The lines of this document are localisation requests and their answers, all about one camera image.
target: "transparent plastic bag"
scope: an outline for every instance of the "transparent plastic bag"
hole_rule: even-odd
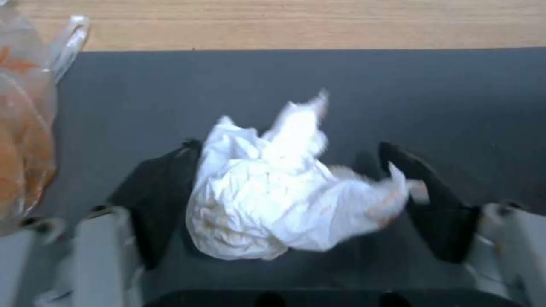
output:
[[[0,6],[0,234],[36,206],[54,177],[55,83],[87,30],[88,20],[74,16],[46,46],[27,19]]]

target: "dark gray mat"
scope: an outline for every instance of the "dark gray mat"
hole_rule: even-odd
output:
[[[544,213],[545,84],[545,49],[84,53],[60,85],[60,168],[40,211],[76,222],[139,161],[203,139],[220,115],[265,128],[287,100],[324,87],[325,162],[352,164],[363,151],[374,165],[378,142],[388,140]],[[471,284],[460,267],[432,259],[404,218],[332,252],[272,262],[220,262],[188,243],[183,231],[173,237],[146,277],[150,297],[181,287]]]

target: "plastic handle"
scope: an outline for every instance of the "plastic handle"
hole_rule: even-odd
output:
[[[89,18],[75,15],[70,17],[68,26],[57,35],[51,44],[50,67],[55,76],[55,83],[60,81],[70,65],[76,60],[88,33]]]

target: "light wood panel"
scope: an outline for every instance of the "light wood panel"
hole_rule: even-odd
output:
[[[86,50],[546,46],[544,0],[19,0],[48,40],[92,19]]]

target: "crumpled tissue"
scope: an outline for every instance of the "crumpled tissue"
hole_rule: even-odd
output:
[[[371,181],[317,158],[328,140],[319,130],[328,96],[288,102],[261,137],[221,117],[203,146],[186,225],[193,243],[215,258],[274,259],[289,247],[327,251],[375,232],[403,211],[409,195],[426,202],[421,181]]]

